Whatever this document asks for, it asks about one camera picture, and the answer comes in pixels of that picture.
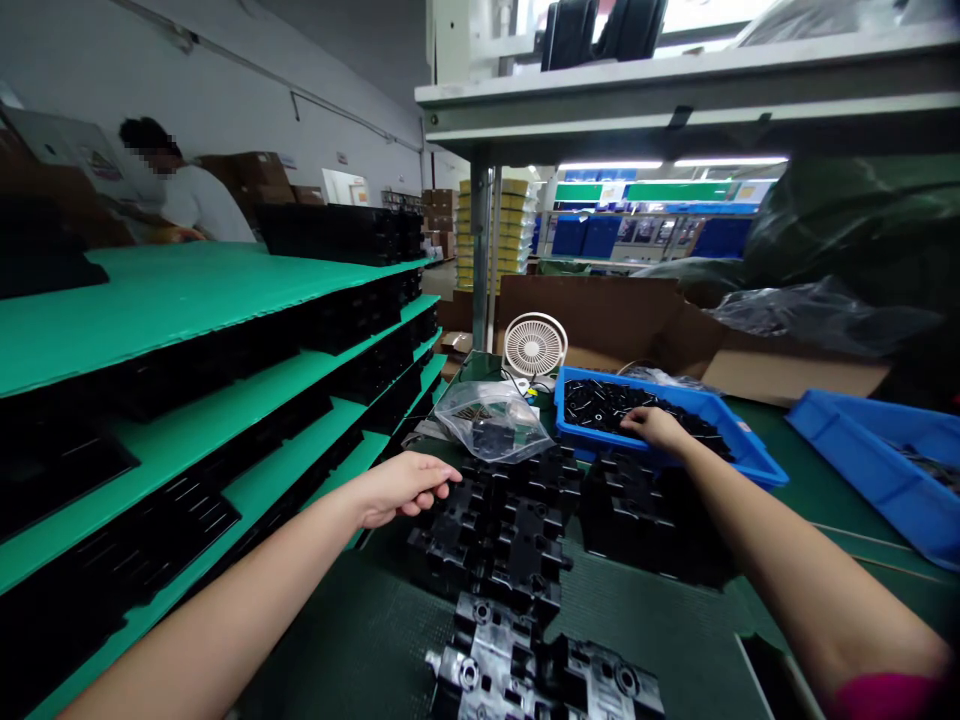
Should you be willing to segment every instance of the dark hair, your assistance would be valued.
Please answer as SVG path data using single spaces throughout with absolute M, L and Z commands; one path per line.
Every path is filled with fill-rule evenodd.
M 128 148 L 140 150 L 141 152 L 151 152 L 156 150 L 166 150 L 171 155 L 183 158 L 180 148 L 173 138 L 167 135 L 153 118 L 142 117 L 139 120 L 127 119 L 120 126 L 120 139 Z

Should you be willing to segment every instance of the factory floor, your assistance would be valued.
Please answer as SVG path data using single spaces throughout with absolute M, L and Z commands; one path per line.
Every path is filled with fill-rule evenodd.
M 424 295 L 439 295 L 441 300 L 453 300 L 456 285 L 457 263 L 454 260 L 423 271 L 421 286 Z

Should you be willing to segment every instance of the electric fan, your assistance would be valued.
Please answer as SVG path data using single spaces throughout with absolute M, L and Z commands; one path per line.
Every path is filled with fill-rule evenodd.
M 563 325 L 543 313 L 526 313 L 510 323 L 503 336 L 503 369 L 552 391 L 556 381 L 547 373 L 563 364 L 567 349 Z

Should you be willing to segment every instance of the pink sleeve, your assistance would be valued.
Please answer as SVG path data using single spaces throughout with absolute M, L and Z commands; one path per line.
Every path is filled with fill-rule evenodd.
M 940 682 L 912 675 L 864 675 L 837 693 L 841 720 L 919 720 Z

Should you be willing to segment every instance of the yellow stacked containers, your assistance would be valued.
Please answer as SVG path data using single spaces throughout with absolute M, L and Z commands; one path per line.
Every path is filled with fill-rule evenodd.
M 500 196 L 500 227 L 497 242 L 496 292 L 504 275 L 526 275 L 533 231 L 537 219 L 536 186 L 525 180 L 504 180 Z M 472 196 L 470 183 L 460 183 L 457 204 L 457 289 L 473 291 L 474 248 L 470 232 Z M 491 239 L 494 229 L 491 228 Z

